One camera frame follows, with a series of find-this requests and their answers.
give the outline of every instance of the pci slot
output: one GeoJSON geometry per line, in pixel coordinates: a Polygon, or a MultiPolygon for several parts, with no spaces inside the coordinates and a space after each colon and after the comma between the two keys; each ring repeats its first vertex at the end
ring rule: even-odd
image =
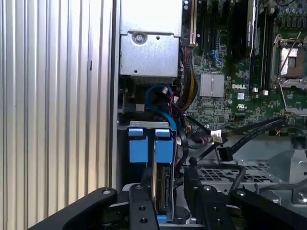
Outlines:
{"type": "Polygon", "coordinates": [[[210,40],[209,50],[216,50],[217,24],[219,14],[219,2],[213,1],[210,14],[210,40]]]}
{"type": "Polygon", "coordinates": [[[200,52],[208,53],[209,50],[209,18],[207,11],[207,1],[202,1],[199,6],[200,16],[198,17],[198,38],[200,52]]]}
{"type": "Polygon", "coordinates": [[[190,25],[189,25],[189,30],[190,30],[190,46],[195,46],[196,45],[196,24],[197,24],[197,5],[198,5],[198,0],[191,0],[190,1],[190,9],[191,9],[191,14],[190,14],[190,25]]]}

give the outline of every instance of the side panel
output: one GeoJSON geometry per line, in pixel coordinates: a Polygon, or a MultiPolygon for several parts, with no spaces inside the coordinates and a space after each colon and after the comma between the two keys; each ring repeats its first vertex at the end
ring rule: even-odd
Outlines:
{"type": "Polygon", "coordinates": [[[0,0],[0,230],[109,182],[112,0],[0,0]]]}

